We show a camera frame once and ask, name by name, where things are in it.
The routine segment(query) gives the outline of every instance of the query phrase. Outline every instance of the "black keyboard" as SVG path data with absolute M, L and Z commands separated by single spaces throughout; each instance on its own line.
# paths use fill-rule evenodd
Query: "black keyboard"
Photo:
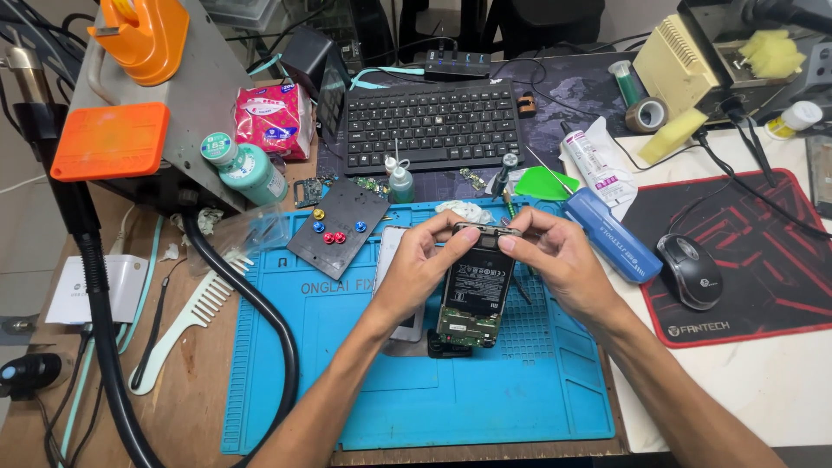
M 347 93 L 344 174 L 384 174 L 384 160 L 410 160 L 410 171 L 496 167 L 513 152 L 520 162 L 517 99 L 510 82 L 451 82 Z

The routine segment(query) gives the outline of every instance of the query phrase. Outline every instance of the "cleaning sponge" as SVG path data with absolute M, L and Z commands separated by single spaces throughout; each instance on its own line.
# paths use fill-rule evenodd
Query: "cleaning sponge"
M 758 78 L 785 78 L 806 59 L 785 30 L 757 31 L 740 53 Z
M 690 138 L 707 120 L 708 116 L 691 107 L 659 129 L 638 152 L 638 156 L 649 164 L 656 164 Z

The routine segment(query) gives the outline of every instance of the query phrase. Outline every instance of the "mouse pad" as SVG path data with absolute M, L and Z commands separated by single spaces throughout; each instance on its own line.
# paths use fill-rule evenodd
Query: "mouse pad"
M 774 170 L 777 188 L 761 172 L 740 177 L 792 215 L 823 229 L 795 175 Z M 727 177 L 639 189 L 623 223 L 648 246 L 672 220 Z M 683 217 L 675 234 L 699 242 L 722 273 L 720 301 L 696 311 L 674 296 L 665 273 L 641 285 L 656 335 L 670 348 L 754 340 L 832 328 L 832 241 L 807 233 L 738 184 Z

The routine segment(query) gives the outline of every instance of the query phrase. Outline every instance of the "comb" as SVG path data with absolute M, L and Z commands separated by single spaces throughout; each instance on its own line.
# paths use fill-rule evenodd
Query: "comb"
M 226 260 L 241 275 L 249 270 L 248 265 L 254 265 L 253 261 L 237 252 L 232 252 L 226 257 Z M 145 395 L 152 390 L 162 366 L 165 365 L 167 355 L 170 354 L 173 346 L 179 341 L 182 333 L 193 325 L 207 328 L 211 322 L 210 318 L 216 316 L 215 312 L 220 311 L 220 307 L 231 296 L 233 290 L 234 288 L 220 278 L 216 271 L 209 271 L 206 277 L 202 278 L 194 293 L 191 294 L 191 299 L 182 307 L 179 316 L 171 323 L 165 335 L 153 346 L 150 359 L 145 367 L 145 373 L 141 377 L 141 384 L 135 390 L 127 386 L 130 391 L 135 395 Z M 128 381 L 133 380 L 135 373 L 136 369 L 133 369 Z

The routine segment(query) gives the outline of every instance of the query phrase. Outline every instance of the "black mouse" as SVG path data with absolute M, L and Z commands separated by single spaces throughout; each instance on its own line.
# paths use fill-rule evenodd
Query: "black mouse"
M 667 286 L 682 303 L 706 311 L 720 300 L 722 273 L 698 242 L 681 234 L 668 234 L 659 239 L 656 249 L 667 266 Z

